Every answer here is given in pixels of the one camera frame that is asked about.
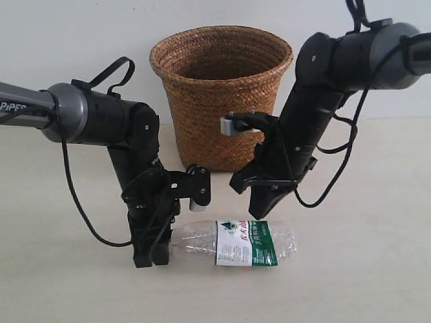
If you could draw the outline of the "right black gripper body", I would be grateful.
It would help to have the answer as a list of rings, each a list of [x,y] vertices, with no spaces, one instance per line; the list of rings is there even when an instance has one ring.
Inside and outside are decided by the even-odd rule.
[[[254,176],[256,180],[252,186],[288,186],[297,188],[308,171],[312,170],[317,158],[310,156],[304,160],[298,169],[287,154],[287,145],[278,125],[278,121],[264,133],[264,140],[259,142],[254,149],[254,157],[232,176],[249,178]]]

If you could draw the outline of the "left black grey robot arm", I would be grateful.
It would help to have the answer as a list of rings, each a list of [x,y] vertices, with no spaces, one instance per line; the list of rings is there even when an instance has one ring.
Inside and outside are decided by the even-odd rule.
[[[147,104],[95,92],[77,80],[38,91],[2,83],[1,124],[37,129],[62,146],[105,147],[127,206],[135,266],[169,263],[178,199],[158,156],[159,117]]]

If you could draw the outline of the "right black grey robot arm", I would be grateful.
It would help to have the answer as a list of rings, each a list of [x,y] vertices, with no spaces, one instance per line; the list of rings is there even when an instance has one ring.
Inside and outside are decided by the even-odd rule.
[[[263,219],[301,181],[317,159],[314,152],[337,111],[355,93],[406,89],[430,72],[430,35],[408,23],[374,22],[367,31],[332,38],[318,32],[300,49],[294,86],[279,116],[229,113],[220,121],[225,135],[259,130],[262,142],[236,171],[230,186],[251,190],[248,207]]]

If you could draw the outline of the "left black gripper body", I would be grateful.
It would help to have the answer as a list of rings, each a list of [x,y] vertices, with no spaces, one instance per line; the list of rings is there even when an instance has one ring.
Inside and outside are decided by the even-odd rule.
[[[121,158],[121,199],[127,208],[128,244],[167,244],[179,214],[172,175],[159,158]]]

